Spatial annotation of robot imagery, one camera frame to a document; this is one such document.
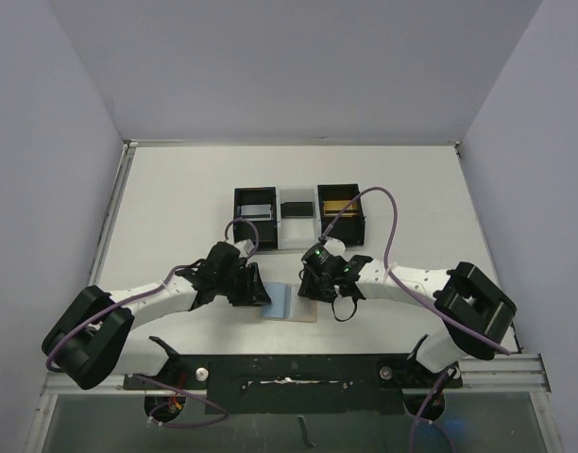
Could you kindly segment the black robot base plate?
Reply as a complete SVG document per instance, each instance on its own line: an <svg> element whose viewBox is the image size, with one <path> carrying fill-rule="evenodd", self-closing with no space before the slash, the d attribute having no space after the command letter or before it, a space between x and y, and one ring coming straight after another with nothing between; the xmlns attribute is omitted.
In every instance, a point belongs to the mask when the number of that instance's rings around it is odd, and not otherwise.
<svg viewBox="0 0 578 453"><path fill-rule="evenodd" d="M443 406L444 388L460 388L459 376L433 374L405 354L180 355L154 377L125 377L124 389L146 391L144 407L158 415L179 412L186 401L160 409L157 391L171 387L210 399L209 415L339 414L414 411L424 393Z"/></svg>

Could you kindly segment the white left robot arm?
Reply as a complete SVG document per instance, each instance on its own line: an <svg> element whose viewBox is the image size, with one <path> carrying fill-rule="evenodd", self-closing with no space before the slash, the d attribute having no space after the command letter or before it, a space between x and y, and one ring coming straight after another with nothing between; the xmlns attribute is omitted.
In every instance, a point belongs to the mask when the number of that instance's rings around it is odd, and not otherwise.
<svg viewBox="0 0 578 453"><path fill-rule="evenodd" d="M218 242L204 259L173 267L164 279L129 290L81 290L42 342L45 366L90 390L110 375L145 375L157 387L176 382L178 353L159 337L132 339L132 330L167 315L190 312L224 297L233 307L272 300L251 241Z"/></svg>

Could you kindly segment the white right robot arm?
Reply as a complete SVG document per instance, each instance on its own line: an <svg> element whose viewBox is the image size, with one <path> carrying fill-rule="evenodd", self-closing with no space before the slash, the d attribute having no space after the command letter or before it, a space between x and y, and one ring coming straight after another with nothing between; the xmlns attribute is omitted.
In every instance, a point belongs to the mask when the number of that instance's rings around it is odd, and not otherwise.
<svg viewBox="0 0 578 453"><path fill-rule="evenodd" d="M461 261L453 269L417 269L388 265L369 256L345 259L326 243L302 256L299 295L333 304L349 298L418 303L438 316L443 327L425 334L407 362L408 377L427 386L466 356L491 361L510 351L502 341L517 313L515 303L476 265Z"/></svg>

